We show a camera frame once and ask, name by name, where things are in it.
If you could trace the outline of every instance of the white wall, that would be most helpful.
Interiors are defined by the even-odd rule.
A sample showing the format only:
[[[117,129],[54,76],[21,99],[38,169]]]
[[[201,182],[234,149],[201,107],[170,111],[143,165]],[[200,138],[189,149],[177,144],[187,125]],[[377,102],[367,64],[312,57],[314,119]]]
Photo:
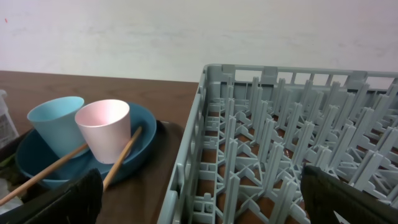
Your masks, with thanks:
[[[194,82],[207,63],[398,71],[397,8],[396,0],[0,0],[0,70]]]

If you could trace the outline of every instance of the light blue cup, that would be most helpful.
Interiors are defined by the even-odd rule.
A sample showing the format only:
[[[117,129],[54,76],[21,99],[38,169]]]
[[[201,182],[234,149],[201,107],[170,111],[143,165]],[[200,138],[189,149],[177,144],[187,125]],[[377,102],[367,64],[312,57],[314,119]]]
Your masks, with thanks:
[[[81,97],[67,96],[42,103],[27,114],[27,119],[59,158],[85,143],[75,122],[75,114],[84,104]]]

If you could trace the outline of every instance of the bowl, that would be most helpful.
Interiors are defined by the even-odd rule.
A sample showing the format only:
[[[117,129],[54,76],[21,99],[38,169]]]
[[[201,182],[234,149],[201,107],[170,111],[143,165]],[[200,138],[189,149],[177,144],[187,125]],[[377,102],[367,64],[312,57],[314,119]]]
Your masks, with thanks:
[[[130,154],[125,158],[112,183],[118,182],[132,174],[145,161],[149,155],[152,140],[156,133],[156,119],[146,108],[135,103],[130,106],[131,133],[142,126],[142,133],[133,145]],[[36,130],[32,130],[19,144],[16,152],[16,164],[21,172],[33,177],[59,158],[53,150],[45,143]],[[57,188],[70,179],[87,173],[90,169],[97,168],[104,179],[113,164],[102,164],[98,162],[91,151],[86,154],[70,159],[66,164],[46,176],[39,184],[50,189]]]

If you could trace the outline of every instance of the cup rim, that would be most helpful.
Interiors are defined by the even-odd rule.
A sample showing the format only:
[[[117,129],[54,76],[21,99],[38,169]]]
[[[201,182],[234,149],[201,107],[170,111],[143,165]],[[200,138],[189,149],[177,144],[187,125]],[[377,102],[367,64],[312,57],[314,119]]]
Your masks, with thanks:
[[[79,116],[79,114],[82,113],[82,111],[83,111],[85,108],[87,108],[87,107],[89,107],[89,106],[92,106],[92,105],[95,104],[95,103],[99,103],[99,102],[103,102],[103,101],[118,101],[118,102],[123,103],[124,105],[126,105],[127,108],[128,108],[128,110],[126,110],[126,112],[123,114],[123,116],[121,116],[119,119],[117,119],[116,121],[113,121],[113,122],[111,122],[111,123],[108,123],[108,124],[102,124],[102,125],[85,125],[85,124],[80,124],[79,122],[77,122],[76,117]],[[78,126],[85,127],[85,128],[102,128],[102,127],[106,127],[106,126],[112,125],[112,124],[114,124],[114,123],[120,121],[121,119],[125,118],[129,113],[130,113],[130,106],[129,106],[129,104],[128,104],[127,102],[125,102],[125,101],[123,101],[123,100],[117,100],[117,99],[98,100],[98,101],[94,101],[94,102],[89,103],[89,104],[87,104],[86,106],[80,108],[80,110],[77,111],[77,113],[75,114],[75,122],[76,122],[76,124],[77,124]]]
[[[58,118],[54,118],[54,119],[42,119],[42,120],[29,119],[29,116],[30,116],[30,115],[32,114],[32,112],[35,111],[37,108],[39,108],[39,107],[41,107],[41,106],[43,106],[43,105],[46,105],[46,104],[48,104],[48,103],[53,103],[54,101],[64,100],[65,98],[76,98],[76,99],[78,99],[78,100],[81,100],[80,106],[79,106],[78,108],[76,108],[75,110],[73,110],[73,111],[70,111],[70,112],[68,112],[68,113],[66,113],[66,114],[64,114],[64,115],[62,115],[62,116],[59,116]],[[60,98],[48,100],[48,101],[46,101],[46,102],[44,102],[44,103],[41,103],[41,104],[35,106],[33,109],[31,109],[31,110],[29,111],[29,113],[27,114],[26,118],[27,118],[30,122],[35,122],[35,123],[47,122],[47,121],[54,121],[54,120],[56,120],[56,119],[60,119],[60,118],[66,117],[66,116],[70,115],[71,113],[74,113],[74,112],[80,110],[80,108],[81,108],[84,104],[85,104],[85,99],[83,99],[83,98],[80,97],[80,96],[64,96],[64,97],[60,97]]]

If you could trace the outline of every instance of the wooden chopstick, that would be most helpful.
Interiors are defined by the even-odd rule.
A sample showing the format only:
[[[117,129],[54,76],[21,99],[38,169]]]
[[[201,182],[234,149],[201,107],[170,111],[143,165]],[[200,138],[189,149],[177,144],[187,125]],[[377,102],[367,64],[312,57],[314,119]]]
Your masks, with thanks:
[[[113,164],[111,170],[109,171],[109,173],[107,174],[107,176],[104,179],[104,182],[103,182],[104,190],[103,190],[103,192],[105,192],[105,190],[108,188],[108,186],[111,183],[113,177],[118,172],[121,164],[123,163],[124,158],[126,157],[128,152],[130,151],[130,148],[135,143],[135,141],[137,140],[137,138],[141,134],[141,132],[142,132],[142,127],[139,127],[137,129],[137,131],[132,135],[132,137],[131,137],[130,141],[127,143],[126,147],[123,149],[122,153],[119,156],[118,161],[116,161],[115,164]]]
[[[67,154],[66,156],[62,157],[61,159],[55,161],[53,164],[49,165],[47,168],[36,174],[34,177],[29,179],[27,182],[19,186],[17,189],[13,190],[11,193],[9,193],[7,196],[4,198],[0,199],[0,206],[4,205],[11,199],[13,199],[15,196],[19,195],[21,192],[25,191],[32,185],[36,184],[38,181],[42,180],[44,177],[49,175],[51,172],[54,170],[58,169],[60,166],[64,165],[64,163],[68,162],[73,156],[81,152],[87,147],[87,144],[84,144],[80,146],[79,148],[75,149],[73,152]]]

